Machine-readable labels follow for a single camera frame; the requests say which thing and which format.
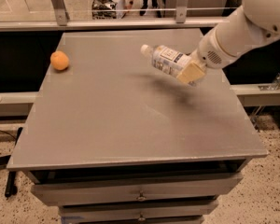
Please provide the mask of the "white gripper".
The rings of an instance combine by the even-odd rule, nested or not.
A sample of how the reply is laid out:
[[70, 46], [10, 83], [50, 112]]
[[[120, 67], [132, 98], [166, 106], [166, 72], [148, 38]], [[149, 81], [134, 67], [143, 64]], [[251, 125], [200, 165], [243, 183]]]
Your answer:
[[187, 64], [176, 77], [183, 84], [190, 84], [204, 77], [206, 68], [222, 69], [237, 60], [220, 45], [216, 28], [202, 38], [196, 50], [190, 54], [190, 58], [194, 62]]

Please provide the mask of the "black white background robot base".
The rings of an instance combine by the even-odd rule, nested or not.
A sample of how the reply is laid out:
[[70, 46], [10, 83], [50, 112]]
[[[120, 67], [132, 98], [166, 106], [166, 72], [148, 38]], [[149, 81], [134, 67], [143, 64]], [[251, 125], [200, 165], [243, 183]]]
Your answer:
[[93, 0], [91, 12], [94, 20], [122, 19], [125, 16], [125, 0]]

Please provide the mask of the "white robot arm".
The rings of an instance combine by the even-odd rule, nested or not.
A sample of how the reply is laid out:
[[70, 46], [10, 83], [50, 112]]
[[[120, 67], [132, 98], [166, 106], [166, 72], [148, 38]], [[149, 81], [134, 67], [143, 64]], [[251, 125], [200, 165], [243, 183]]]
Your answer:
[[190, 84], [206, 70], [221, 69], [252, 49], [280, 40], [280, 0], [242, 0], [224, 22], [216, 25], [189, 56], [177, 79]]

